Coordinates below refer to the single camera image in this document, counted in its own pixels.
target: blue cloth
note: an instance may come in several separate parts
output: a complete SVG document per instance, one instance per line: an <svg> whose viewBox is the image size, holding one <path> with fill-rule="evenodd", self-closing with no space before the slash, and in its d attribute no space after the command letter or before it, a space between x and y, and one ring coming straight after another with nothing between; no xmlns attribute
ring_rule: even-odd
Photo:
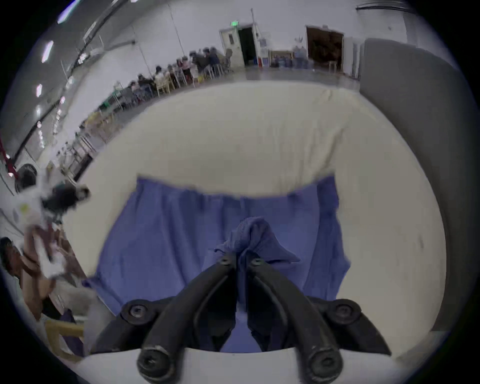
<svg viewBox="0 0 480 384"><path fill-rule="evenodd" d="M252 250L266 260L283 260L274 267L306 295L334 300L349 268L337 209L333 176L287 196L257 199L205 195L139 178L86 285L117 315L130 300L177 295L228 250L240 262ZM240 307L223 350L254 351L251 340L245 348L235 343L250 336L242 316Z"/></svg>

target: open doorway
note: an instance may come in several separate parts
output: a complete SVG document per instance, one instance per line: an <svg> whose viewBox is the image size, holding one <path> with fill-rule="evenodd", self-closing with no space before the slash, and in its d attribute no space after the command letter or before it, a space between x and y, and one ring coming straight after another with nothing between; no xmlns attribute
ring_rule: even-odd
<svg viewBox="0 0 480 384"><path fill-rule="evenodd" d="M316 66L328 69L329 63L334 61L336 71L342 71L343 34L307 27L307 44L308 56Z"/></svg>
<svg viewBox="0 0 480 384"><path fill-rule="evenodd" d="M252 27L239 28L240 46L243 54L243 62L245 66L254 65L256 63L257 51L253 40Z"/></svg>

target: wire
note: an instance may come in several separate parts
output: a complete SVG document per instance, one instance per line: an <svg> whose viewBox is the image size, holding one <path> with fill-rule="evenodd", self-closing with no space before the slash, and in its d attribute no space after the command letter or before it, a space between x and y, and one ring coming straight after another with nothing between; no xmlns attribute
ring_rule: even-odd
<svg viewBox="0 0 480 384"><path fill-rule="evenodd" d="M175 28L175 32L177 33L177 38L178 38L178 40L179 40L179 44L180 44L180 49L181 49L182 55L185 56L185 52L183 51L183 47L181 46L181 41L180 41L180 36L179 36L178 29L177 29L177 26L175 25L175 20L173 20L172 8L170 7L170 3L169 3L169 2L168 2L167 4L168 4L168 9L170 9L170 17L172 18L173 27Z"/></svg>
<svg viewBox="0 0 480 384"><path fill-rule="evenodd" d="M148 67L147 60L145 58L144 52L142 51L142 47L140 46L140 42L137 39L137 34L135 33L135 29L133 27L133 24L131 25L132 31L133 31L133 36L135 37L135 41L137 44L138 49L140 50L140 53L142 54L142 57L144 59L145 67L147 67L148 73L150 74L150 77L152 76L152 72L150 71L150 68Z"/></svg>

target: white door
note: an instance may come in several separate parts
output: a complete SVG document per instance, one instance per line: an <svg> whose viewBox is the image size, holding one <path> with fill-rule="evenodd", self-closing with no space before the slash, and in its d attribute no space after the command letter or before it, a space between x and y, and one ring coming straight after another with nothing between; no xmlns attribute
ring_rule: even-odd
<svg viewBox="0 0 480 384"><path fill-rule="evenodd" d="M227 31L222 31L221 34L225 50L227 50L227 48L232 50L230 67L244 67L245 63L243 62L243 54L237 29L232 28Z"/></svg>

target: yellow chair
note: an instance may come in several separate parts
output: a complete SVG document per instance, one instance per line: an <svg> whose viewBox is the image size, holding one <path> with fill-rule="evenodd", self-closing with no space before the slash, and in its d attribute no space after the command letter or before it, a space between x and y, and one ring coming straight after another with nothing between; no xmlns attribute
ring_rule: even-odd
<svg viewBox="0 0 480 384"><path fill-rule="evenodd" d="M60 336L83 337L83 324L48 319L45 321L45 331L47 333L48 343L55 356L72 362L82 360L82 357L67 353L60 348Z"/></svg>
<svg viewBox="0 0 480 384"><path fill-rule="evenodd" d="M158 97L160 97L160 89L163 90L164 93L170 93L170 84L172 84L172 80L169 76L165 76L161 79L155 79L156 91L158 93Z"/></svg>

